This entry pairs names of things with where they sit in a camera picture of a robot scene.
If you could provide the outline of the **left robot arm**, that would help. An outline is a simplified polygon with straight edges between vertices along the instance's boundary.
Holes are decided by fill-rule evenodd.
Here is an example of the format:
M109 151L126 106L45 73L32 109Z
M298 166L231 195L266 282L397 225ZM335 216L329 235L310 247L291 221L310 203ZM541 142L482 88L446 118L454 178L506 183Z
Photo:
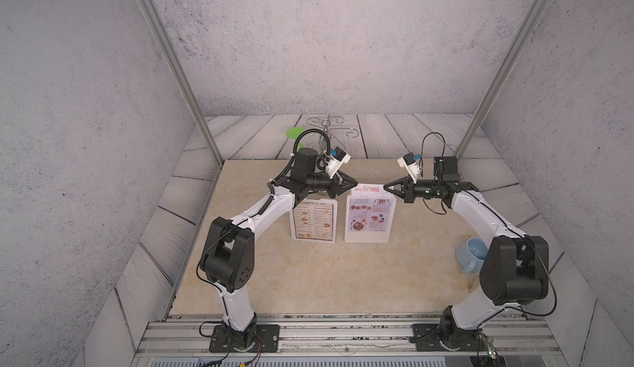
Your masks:
M358 182L341 171L351 156L339 147L293 152L280 174L267 184L268 194L234 218L216 218L197 263L198 279L218 292L224 315L212 334L210 351L249 350L262 332L249 301L247 283L254 274L256 242L282 215L307 196L326 193L335 198Z

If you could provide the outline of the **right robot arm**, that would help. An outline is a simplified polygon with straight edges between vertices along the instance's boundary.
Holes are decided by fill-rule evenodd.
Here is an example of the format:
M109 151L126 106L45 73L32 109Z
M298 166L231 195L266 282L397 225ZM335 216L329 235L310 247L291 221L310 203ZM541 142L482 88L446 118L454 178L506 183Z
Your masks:
M471 182L458 173L457 157L435 157L432 177L423 179L423 163L408 153L398 159L408 175L385 184L384 189L414 203L440 200L462 216L485 243L487 254L479 286L460 304L445 308L434 336L450 351L482 345L481 329L506 310L545 299L554 287L549 275L549 245L540 236L529 236L497 212Z

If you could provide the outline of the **pink special menu sheet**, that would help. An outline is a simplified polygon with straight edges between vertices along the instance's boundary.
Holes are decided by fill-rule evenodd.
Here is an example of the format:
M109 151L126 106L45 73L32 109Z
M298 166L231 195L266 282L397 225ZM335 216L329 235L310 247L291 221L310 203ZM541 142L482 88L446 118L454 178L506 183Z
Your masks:
M383 185L358 185L347 198L346 234L388 236L395 210L396 197Z

